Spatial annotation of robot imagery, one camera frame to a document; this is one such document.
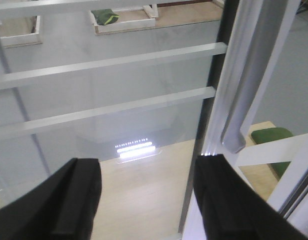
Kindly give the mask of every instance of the green cloth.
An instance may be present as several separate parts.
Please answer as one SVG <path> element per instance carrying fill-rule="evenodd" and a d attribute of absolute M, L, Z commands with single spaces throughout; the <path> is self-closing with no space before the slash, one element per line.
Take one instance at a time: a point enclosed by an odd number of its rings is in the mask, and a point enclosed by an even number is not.
<path fill-rule="evenodd" d="M 252 138 L 256 144 L 268 143 L 293 136 L 294 135 L 289 130 L 283 127 L 271 127 L 252 132 Z"/>
<path fill-rule="evenodd" d="M 268 143 L 280 139 L 286 139 L 293 137 L 294 135 L 287 129 L 283 127 L 272 127 L 262 130 L 256 130 L 252 132 L 252 139 L 256 144 Z M 286 169 L 288 168 L 290 162 L 276 162 L 271 163 L 271 167 L 277 174 L 279 178 L 282 177 Z"/>
<path fill-rule="evenodd" d="M 114 13 L 111 9 L 101 9 L 91 11 L 94 14 L 98 25 L 113 24 L 119 18 L 119 15 Z"/>

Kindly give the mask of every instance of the wooden floor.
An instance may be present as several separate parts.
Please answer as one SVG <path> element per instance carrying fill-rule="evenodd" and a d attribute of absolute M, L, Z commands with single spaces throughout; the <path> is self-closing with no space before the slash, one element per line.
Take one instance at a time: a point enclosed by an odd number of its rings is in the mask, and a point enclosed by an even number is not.
<path fill-rule="evenodd" d="M 92 240 L 160 240 L 178 232 L 194 140 L 159 155 L 101 162 L 103 192 Z"/>

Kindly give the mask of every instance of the glass door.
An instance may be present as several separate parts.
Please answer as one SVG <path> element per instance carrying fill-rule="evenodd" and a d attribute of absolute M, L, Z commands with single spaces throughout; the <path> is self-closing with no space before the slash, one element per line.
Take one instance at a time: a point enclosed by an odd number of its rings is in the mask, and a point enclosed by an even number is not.
<path fill-rule="evenodd" d="M 173 2 L 0 3 L 0 208 L 71 158 L 98 158 L 92 239 L 181 238 L 201 109 L 216 92 L 207 78 L 228 42 L 220 6 L 154 6 Z M 99 22 L 93 10 L 108 9 L 118 20 Z M 25 34 L 8 34 L 19 25 Z"/>

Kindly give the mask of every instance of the led light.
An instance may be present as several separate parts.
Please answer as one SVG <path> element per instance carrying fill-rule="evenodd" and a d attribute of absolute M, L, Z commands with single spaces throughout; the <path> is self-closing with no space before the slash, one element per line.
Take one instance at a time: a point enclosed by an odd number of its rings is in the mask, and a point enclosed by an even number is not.
<path fill-rule="evenodd" d="M 119 155 L 119 157 L 122 158 L 122 159 L 135 157 L 135 156 L 142 155 L 142 154 L 145 154 L 145 153 L 153 152 L 155 149 L 156 149 L 155 146 L 148 146 L 146 148 L 143 147 L 141 149 L 135 149 L 135 150 L 132 150 L 132 151 L 123 152 Z"/>
<path fill-rule="evenodd" d="M 128 146 L 128 147 L 124 147 L 124 148 L 121 148 L 121 149 L 117 149 L 117 153 L 122 153 L 122 152 L 127 152 L 127 151 L 130 151 L 130 150 L 134 150 L 134 149 L 139 149 L 139 148 L 143 148 L 143 147 L 147 147 L 147 146 L 151 146 L 153 145 L 152 142 L 148 141 L 148 142 L 144 142 L 144 143 L 141 143 L 141 144 L 137 144 L 137 145 L 133 145 L 133 146 Z"/>

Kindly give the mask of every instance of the door handle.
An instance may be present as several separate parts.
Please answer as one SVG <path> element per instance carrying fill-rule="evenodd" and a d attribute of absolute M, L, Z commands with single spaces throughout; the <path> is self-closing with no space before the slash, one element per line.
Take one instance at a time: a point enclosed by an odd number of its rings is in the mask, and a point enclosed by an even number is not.
<path fill-rule="evenodd" d="M 246 146 L 241 126 L 262 82 L 287 4 L 286 0 L 263 2 L 240 83 L 221 135 L 222 145 L 232 153 L 238 153 Z"/>

